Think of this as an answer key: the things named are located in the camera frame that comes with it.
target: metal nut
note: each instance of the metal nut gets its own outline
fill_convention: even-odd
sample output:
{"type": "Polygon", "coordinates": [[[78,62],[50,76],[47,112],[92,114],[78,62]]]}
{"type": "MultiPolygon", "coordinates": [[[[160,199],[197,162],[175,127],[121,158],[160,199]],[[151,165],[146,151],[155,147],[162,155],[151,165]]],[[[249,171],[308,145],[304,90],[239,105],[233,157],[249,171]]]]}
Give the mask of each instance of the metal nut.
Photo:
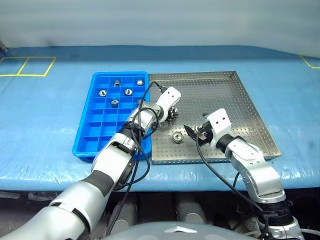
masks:
{"type": "Polygon", "coordinates": [[[100,96],[100,97],[105,97],[105,96],[107,96],[107,90],[101,90],[101,91],[99,92],[99,96],[100,96]]]}
{"type": "Polygon", "coordinates": [[[184,141],[184,136],[182,135],[181,132],[176,131],[173,135],[172,135],[172,139],[176,144],[181,144],[184,141]]]}
{"type": "Polygon", "coordinates": [[[144,81],[142,81],[142,79],[138,79],[138,80],[136,81],[136,84],[137,84],[138,86],[142,86],[142,85],[144,84],[144,81]]]}
{"type": "Polygon", "coordinates": [[[115,80],[113,86],[120,87],[120,80],[115,80]]]}
{"type": "Polygon", "coordinates": [[[118,106],[119,101],[118,100],[112,100],[111,105],[112,107],[116,108],[118,106]]]}
{"type": "Polygon", "coordinates": [[[126,90],[124,90],[124,94],[127,96],[131,96],[132,95],[132,90],[127,88],[126,90]]]}

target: white wall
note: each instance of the white wall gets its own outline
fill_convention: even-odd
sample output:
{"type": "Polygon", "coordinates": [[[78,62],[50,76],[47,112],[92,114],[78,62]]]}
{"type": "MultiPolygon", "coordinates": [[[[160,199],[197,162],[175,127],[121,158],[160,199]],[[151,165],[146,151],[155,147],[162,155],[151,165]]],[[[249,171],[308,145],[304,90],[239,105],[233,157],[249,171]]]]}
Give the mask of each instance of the white wall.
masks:
{"type": "Polygon", "coordinates": [[[320,0],[0,0],[7,47],[248,45],[320,56],[320,0]]]}

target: stainless steel tray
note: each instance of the stainless steel tray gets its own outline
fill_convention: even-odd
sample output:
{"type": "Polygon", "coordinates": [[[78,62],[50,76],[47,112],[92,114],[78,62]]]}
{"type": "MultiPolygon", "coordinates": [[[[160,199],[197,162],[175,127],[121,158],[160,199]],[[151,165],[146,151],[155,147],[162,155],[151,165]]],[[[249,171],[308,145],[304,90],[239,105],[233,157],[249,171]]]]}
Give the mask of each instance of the stainless steel tray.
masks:
{"type": "MultiPolygon", "coordinates": [[[[184,125],[199,126],[206,122],[202,114],[210,114],[224,108],[232,123],[233,134],[243,137],[248,143],[257,145],[266,160],[281,156],[268,129],[262,121],[236,71],[155,73],[149,81],[181,92],[176,107],[178,118],[172,123],[162,123],[152,135],[152,162],[154,164],[200,163],[196,143],[187,135],[184,125]],[[174,132],[181,132],[183,143],[173,142],[174,132]]],[[[156,101],[160,92],[150,90],[151,101],[156,101]]],[[[225,155],[209,145],[202,148],[203,155],[211,163],[227,162],[225,155]]]]}

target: blue tablecloth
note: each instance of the blue tablecloth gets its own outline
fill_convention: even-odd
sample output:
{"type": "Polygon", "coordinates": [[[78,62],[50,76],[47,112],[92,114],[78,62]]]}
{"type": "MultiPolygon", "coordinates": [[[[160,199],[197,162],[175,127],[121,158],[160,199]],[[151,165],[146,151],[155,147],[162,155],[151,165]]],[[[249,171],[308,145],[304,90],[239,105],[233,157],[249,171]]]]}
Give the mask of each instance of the blue tablecloth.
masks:
{"type": "MultiPolygon", "coordinates": [[[[285,188],[320,186],[320,71],[295,54],[244,46],[45,47],[7,56],[57,57],[46,77],[0,77],[0,190],[61,191],[85,178],[89,163],[72,147],[95,72],[236,70],[282,156],[272,161],[285,188]]],[[[319,59],[308,59],[319,66],[319,59]]],[[[0,63],[0,74],[21,62],[0,63]]],[[[29,73],[45,70],[30,61],[29,73]]],[[[230,182],[230,163],[214,163],[230,182]]],[[[137,175],[146,169],[139,165],[137,175]]],[[[237,185],[244,190],[242,181],[237,185]]],[[[152,165],[133,191],[228,190],[204,164],[152,165]]]]}

